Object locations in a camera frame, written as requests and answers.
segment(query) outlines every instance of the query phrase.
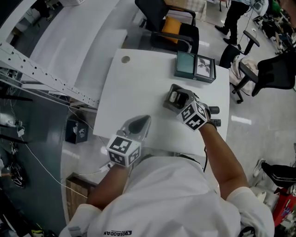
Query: black pants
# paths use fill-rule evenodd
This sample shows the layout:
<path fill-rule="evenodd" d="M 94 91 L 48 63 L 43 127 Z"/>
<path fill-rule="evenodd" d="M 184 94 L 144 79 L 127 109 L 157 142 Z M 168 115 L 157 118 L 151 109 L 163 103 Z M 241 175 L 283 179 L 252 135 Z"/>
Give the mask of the black pants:
<path fill-rule="evenodd" d="M 263 171 L 272 179 L 275 185 L 289 188 L 296 183 L 296 168 L 285 165 L 269 165 L 262 163 Z"/>
<path fill-rule="evenodd" d="M 237 21 L 243 14 L 245 14 L 249 9 L 249 5 L 246 5 L 241 2 L 231 1 L 230 8 L 227 12 L 227 17 L 225 20 L 225 30 L 230 30 L 230 39 L 233 41 L 237 40 Z"/>
<path fill-rule="evenodd" d="M 37 11 L 39 11 L 42 17 L 49 17 L 49 10 L 47 9 L 44 0 L 37 0 L 33 3 L 32 8 L 35 8 Z"/>

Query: person standing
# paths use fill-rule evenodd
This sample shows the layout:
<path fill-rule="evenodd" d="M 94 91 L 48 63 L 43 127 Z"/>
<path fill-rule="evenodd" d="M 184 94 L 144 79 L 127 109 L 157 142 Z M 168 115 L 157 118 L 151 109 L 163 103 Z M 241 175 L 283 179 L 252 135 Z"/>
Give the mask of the person standing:
<path fill-rule="evenodd" d="M 217 26 L 215 28 L 227 35 L 230 31 L 231 35 L 229 39 L 224 38 L 223 40 L 232 45 L 237 45 L 237 21 L 243 14 L 245 14 L 250 7 L 250 0 L 232 0 L 230 8 L 227 12 L 227 17 L 224 26 Z"/>

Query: white table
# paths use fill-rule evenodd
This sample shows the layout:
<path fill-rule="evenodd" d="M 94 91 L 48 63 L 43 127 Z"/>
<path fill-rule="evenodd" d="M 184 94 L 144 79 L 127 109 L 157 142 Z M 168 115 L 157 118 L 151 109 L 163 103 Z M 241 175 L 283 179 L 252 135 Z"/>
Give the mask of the white table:
<path fill-rule="evenodd" d="M 128 63 L 121 59 L 129 56 Z M 208 106 L 219 106 L 218 131 L 226 140 L 229 115 L 228 70 L 216 67 L 211 83 L 174 77 L 176 55 L 144 50 L 118 49 L 113 58 L 99 104 L 94 135 L 110 138 L 122 124 L 137 115 L 149 114 L 152 123 L 145 146 L 204 156 L 200 133 L 192 132 L 162 104 L 173 83 L 195 92 Z"/>

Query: shirt logo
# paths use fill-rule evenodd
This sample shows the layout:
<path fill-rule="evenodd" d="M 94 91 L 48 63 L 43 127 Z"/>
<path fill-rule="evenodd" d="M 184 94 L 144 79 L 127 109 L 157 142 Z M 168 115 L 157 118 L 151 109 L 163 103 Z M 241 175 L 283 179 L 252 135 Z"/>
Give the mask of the shirt logo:
<path fill-rule="evenodd" d="M 126 236 L 126 235 L 131 235 L 131 231 L 105 231 L 104 235 Z"/>

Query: red object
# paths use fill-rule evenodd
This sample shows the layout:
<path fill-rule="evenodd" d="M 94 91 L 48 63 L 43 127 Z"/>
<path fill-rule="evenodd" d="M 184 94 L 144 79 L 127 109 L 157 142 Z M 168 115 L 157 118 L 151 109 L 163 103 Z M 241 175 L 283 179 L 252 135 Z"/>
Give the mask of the red object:
<path fill-rule="evenodd" d="M 293 210 L 296 204 L 296 197 L 292 194 L 287 194 L 287 189 L 285 188 L 278 188 L 274 193 L 279 193 L 279 199 L 272 214 L 274 226 L 277 227 Z"/>

